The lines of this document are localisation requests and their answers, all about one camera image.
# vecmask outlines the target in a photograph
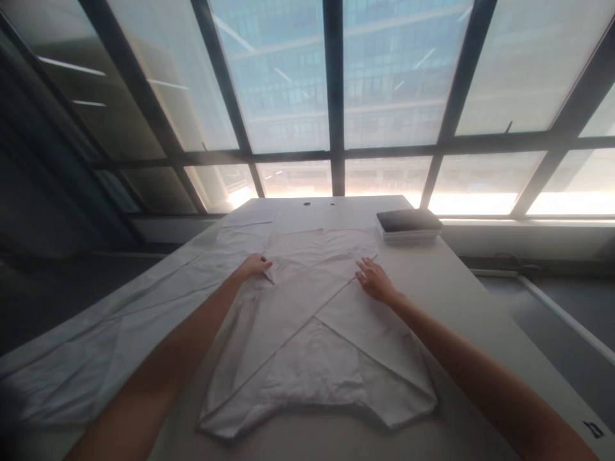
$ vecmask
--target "forearm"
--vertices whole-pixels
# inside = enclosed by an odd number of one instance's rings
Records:
[[[245,277],[233,273],[141,363],[67,460],[145,460],[167,413],[215,336]]]
[[[414,306],[394,296],[389,306],[419,337],[455,383],[522,456],[587,459],[580,437],[534,391],[497,361]]]

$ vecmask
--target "book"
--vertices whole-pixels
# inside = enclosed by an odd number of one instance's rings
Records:
[[[418,232],[424,235],[438,235],[442,229],[442,222],[426,209],[383,211],[376,213],[376,219],[385,234]]]

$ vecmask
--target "window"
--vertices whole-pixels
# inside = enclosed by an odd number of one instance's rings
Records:
[[[107,171],[97,171],[96,176],[98,176],[102,186],[107,190],[109,195],[113,197],[123,212],[138,213],[141,211],[113,173]]]
[[[329,150],[322,0],[210,0],[256,154]]]
[[[238,149],[190,0],[108,0],[185,151]]]
[[[588,136],[615,136],[615,85],[580,134],[581,138]]]
[[[247,165],[188,166],[186,173],[208,213],[230,213],[258,198]]]
[[[331,197],[331,162],[300,161],[256,165],[265,197]]]
[[[123,170],[138,196],[154,213],[196,213],[188,193],[169,166]]]
[[[445,156],[429,209],[436,214],[509,214],[544,152]]]
[[[165,157],[77,0],[1,7],[113,159]]]
[[[615,149],[573,150],[527,214],[615,214]]]
[[[547,130],[614,13],[611,0],[499,0],[457,134]]]
[[[344,1],[347,149],[435,144],[472,1]]]
[[[346,160],[346,196],[403,195],[421,205],[431,157]]]

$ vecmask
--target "table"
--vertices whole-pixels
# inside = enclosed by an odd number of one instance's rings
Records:
[[[403,196],[260,198],[244,206],[258,206],[262,200],[278,207],[275,222],[258,225],[265,234],[365,228],[375,224],[379,211],[410,207]],[[224,219],[211,226],[199,241],[213,244],[223,223]],[[380,241],[379,245],[382,265],[401,291],[525,381],[601,459],[612,458],[615,442],[606,426],[441,238],[403,246]],[[349,415],[282,413],[231,445],[196,432],[207,383],[233,315],[231,309],[212,350],[172,409],[152,460],[518,459],[424,348],[439,405],[435,413],[404,429],[384,432]],[[607,436],[594,439],[583,421],[599,424]],[[39,431],[25,441],[42,447],[39,454],[45,453],[46,458],[59,459],[79,434],[74,430]]]

